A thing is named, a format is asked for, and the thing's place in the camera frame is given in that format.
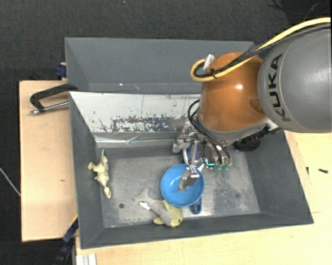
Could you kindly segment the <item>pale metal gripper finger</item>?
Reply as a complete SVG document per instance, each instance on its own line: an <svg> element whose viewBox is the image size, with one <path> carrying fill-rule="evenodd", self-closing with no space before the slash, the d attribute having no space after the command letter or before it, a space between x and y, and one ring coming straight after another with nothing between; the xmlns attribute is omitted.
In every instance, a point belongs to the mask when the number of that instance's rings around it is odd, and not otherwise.
<svg viewBox="0 0 332 265"><path fill-rule="evenodd" d="M185 187L193 186L198 178L199 172L197 168L187 168L185 170Z"/></svg>
<svg viewBox="0 0 332 265"><path fill-rule="evenodd" d="M185 168L179 180L178 191L186 190L189 187L189 184L190 184L190 169Z"/></svg>

